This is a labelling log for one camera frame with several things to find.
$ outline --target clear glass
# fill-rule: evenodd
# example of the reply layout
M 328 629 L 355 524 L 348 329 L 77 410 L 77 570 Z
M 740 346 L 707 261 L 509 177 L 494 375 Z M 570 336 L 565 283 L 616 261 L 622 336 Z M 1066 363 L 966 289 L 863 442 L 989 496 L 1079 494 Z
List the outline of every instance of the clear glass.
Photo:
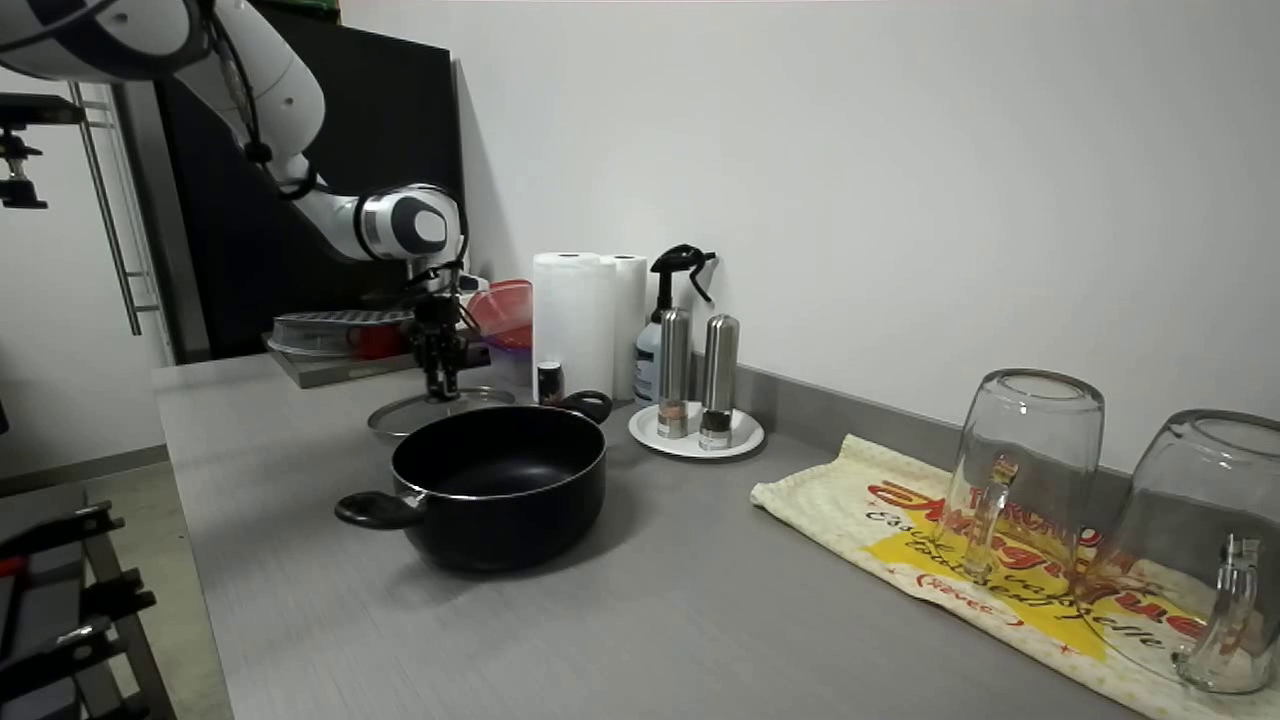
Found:
M 1145 670 L 1216 695 L 1269 687 L 1280 635 L 1280 425 L 1174 414 L 1146 443 L 1088 584 L 1090 603 L 1129 612 L 1113 640 Z
M 958 572 L 994 587 L 1005 559 L 1036 551 L 1066 593 L 1098 443 L 1103 397 L 1090 383 L 1036 370 L 985 375 L 940 515 Z

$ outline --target oil sprayer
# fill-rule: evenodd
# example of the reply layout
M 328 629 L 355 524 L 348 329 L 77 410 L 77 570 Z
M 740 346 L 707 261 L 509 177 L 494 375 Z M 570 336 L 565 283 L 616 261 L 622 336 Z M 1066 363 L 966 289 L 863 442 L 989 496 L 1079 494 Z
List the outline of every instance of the oil sprayer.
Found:
M 701 283 L 701 272 L 717 261 L 717 251 L 693 247 L 693 246 L 676 246 L 662 258 L 651 261 L 649 272 L 657 272 L 657 307 L 649 318 L 649 323 L 637 336 L 637 402 L 657 402 L 657 363 L 659 363 L 659 323 L 662 311 L 676 307 L 673 297 L 673 278 L 689 272 L 689 283 L 697 289 L 697 297 L 704 303 L 713 303 L 707 289 Z

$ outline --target kitchen cabinet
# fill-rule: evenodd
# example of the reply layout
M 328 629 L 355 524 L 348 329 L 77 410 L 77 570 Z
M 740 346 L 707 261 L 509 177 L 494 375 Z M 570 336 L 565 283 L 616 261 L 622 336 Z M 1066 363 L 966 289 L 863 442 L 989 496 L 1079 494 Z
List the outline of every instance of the kitchen cabinet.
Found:
M 69 85 L 0 71 L 0 92 L 57 92 Z M 147 307 L 143 224 L 122 166 L 122 135 L 106 90 L 84 90 L 102 196 L 118 236 L 132 303 Z M 27 160 L 46 212 L 0 208 L 0 435 L 5 479 L 165 443 L 150 371 L 169 363 L 165 318 L 132 318 L 91 183 L 80 128 L 27 128 L 45 157 Z
M 306 160 L 330 192 L 424 181 L 458 202 L 447 53 L 264 15 L 324 90 L 324 128 Z M 127 85 L 122 110 L 178 363 L 264 351 L 264 331 L 284 311 L 378 307 L 402 297 L 402 265 L 334 258 L 178 80 Z

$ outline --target wall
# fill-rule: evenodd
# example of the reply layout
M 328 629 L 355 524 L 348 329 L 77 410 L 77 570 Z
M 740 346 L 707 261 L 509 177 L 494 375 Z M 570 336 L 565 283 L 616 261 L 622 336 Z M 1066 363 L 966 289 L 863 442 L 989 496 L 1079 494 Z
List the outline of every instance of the wall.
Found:
M 0 71 L 0 92 L 62 90 Z M 165 443 L 150 402 L 159 346 L 127 336 L 80 132 L 27 128 L 23 141 L 45 152 L 27 177 L 52 208 L 0 208 L 0 402 L 10 421 L 0 484 Z M 132 239 L 141 224 L 118 196 L 115 212 Z
M 1113 470 L 1186 403 L 1280 418 L 1271 0 L 343 12 L 458 58 L 501 272 L 713 236 L 749 363 L 947 425 L 1046 363 L 1103 388 Z

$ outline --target white saucer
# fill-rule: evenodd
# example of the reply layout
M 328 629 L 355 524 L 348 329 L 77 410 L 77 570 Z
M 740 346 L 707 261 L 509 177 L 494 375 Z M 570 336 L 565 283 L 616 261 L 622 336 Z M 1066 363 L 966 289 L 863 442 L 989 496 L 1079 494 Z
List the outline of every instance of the white saucer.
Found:
M 755 418 L 749 414 L 730 414 L 730 425 L 727 425 L 727 435 L 730 443 L 727 447 L 701 447 L 701 418 L 704 418 L 704 403 L 689 402 L 689 435 L 673 442 L 673 435 L 657 435 L 657 403 L 644 403 L 629 434 L 651 447 L 651 451 L 662 451 L 662 456 L 682 456 L 682 461 L 730 461 L 730 456 L 749 456 L 763 443 L 763 427 L 755 425 Z

